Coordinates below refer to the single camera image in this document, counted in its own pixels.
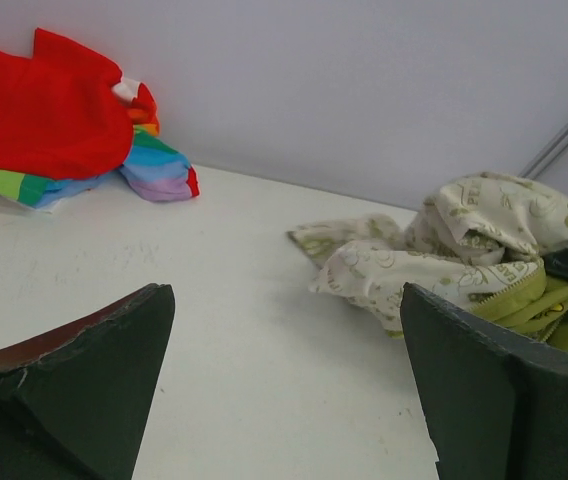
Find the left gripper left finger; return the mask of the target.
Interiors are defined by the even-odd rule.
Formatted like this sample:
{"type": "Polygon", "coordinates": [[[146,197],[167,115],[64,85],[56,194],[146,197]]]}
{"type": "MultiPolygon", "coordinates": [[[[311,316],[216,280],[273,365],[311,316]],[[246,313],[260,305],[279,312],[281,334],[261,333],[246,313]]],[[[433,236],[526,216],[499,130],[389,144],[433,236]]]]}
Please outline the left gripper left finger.
{"type": "Polygon", "coordinates": [[[0,349],[0,479],[130,479],[175,316],[169,285],[0,349]]]}

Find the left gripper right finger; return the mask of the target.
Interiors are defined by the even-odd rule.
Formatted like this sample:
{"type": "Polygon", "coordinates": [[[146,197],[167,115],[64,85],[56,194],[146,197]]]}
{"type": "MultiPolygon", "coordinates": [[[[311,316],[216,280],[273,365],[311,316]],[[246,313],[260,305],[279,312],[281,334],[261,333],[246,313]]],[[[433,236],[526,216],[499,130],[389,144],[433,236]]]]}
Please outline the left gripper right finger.
{"type": "Polygon", "coordinates": [[[568,353],[406,284],[401,320],[441,479],[568,479],[568,353]]]}

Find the cream green printed jacket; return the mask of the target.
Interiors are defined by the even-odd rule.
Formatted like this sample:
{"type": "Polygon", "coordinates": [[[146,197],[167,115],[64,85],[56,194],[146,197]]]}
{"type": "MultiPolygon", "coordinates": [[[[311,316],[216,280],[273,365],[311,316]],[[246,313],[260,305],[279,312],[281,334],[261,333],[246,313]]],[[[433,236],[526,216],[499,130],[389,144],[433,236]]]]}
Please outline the cream green printed jacket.
{"type": "Polygon", "coordinates": [[[568,197],[538,182],[483,172],[427,196],[412,222],[389,216],[309,223],[289,232],[317,266],[311,284],[402,333],[403,288],[568,352],[568,280],[545,255],[568,247],[568,197]]]}

